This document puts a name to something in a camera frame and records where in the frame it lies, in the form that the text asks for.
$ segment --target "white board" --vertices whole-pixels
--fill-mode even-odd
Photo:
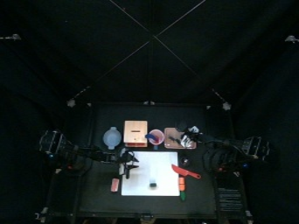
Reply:
[[[177,165],[177,152],[135,151],[135,158],[139,167],[129,171],[129,179],[123,176],[121,195],[179,196],[179,174],[172,169]]]

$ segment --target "black tent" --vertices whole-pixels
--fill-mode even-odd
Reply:
[[[261,136],[280,152],[245,176],[255,220],[296,223],[299,43],[285,38],[299,37],[297,10],[295,0],[2,1],[2,223],[42,208],[33,146],[72,101],[227,102],[236,138]]]

